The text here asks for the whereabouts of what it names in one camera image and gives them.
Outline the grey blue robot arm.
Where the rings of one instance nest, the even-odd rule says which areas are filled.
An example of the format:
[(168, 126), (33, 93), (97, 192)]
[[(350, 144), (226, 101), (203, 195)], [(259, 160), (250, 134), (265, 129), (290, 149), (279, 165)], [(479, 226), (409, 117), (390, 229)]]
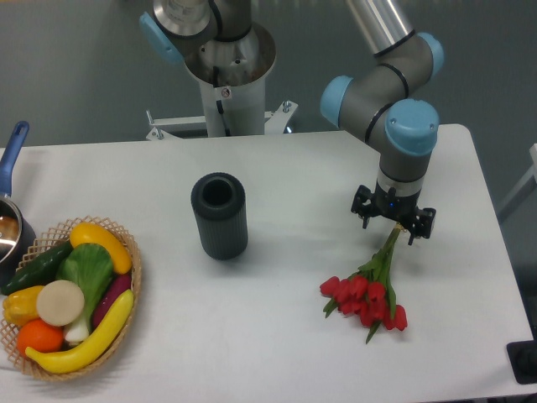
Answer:
[[(380, 155), (373, 189), (359, 187), (352, 211), (364, 222), (382, 216), (411, 239), (428, 238), (435, 210), (418, 199), (440, 119), (412, 93), (444, 63), (441, 44), (417, 33), (395, 1), (350, 1), (347, 8), (376, 65), (362, 80), (338, 76), (322, 93), (321, 115)], [(170, 64), (198, 81), (212, 137), (266, 131), (265, 80), (275, 62), (270, 33), (253, 22), (248, 1), (155, 1), (139, 26)]]

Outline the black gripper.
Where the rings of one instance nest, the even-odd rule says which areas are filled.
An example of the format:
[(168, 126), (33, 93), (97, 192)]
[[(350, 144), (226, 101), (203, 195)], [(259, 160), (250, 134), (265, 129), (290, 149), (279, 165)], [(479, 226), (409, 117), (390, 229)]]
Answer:
[(362, 219), (363, 229), (368, 227), (371, 218), (378, 216), (399, 222), (409, 233), (410, 246), (418, 238), (429, 239), (435, 222), (436, 209), (418, 208), (419, 197), (419, 191), (411, 196), (398, 196), (394, 188), (384, 191), (376, 185), (372, 192), (360, 185), (353, 197), (351, 212)]

